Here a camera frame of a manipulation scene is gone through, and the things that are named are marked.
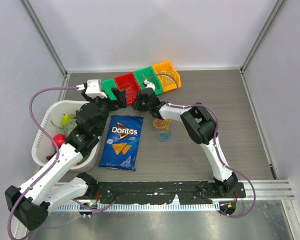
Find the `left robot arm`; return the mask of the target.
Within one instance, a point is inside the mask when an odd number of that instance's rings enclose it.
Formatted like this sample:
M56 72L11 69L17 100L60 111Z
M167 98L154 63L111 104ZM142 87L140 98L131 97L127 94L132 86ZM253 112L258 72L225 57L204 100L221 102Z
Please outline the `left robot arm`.
M9 224L15 217L28 231L33 231L59 206L80 197L90 200L96 195L98 182L85 172L61 187L55 188L54 185L100 142L109 113L127 107L126 91L112 88L116 99L111 100L97 86L90 87L86 83L75 86L74 90L80 91L87 100L79 107L77 126L58 146L49 133L40 124L37 125L52 142L56 153L28 181L19 187L11 185L6 189L4 195L10 211Z

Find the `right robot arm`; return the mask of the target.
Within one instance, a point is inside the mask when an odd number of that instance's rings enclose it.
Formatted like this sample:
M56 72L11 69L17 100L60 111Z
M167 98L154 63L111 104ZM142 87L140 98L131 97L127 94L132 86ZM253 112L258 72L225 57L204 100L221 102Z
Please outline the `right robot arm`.
M204 151L212 168L216 193L223 198L233 193L238 178L230 169L218 137L218 120L213 110L201 103L177 105L161 101L154 90L145 88L136 95L133 109L148 112L155 119L183 123L190 139Z

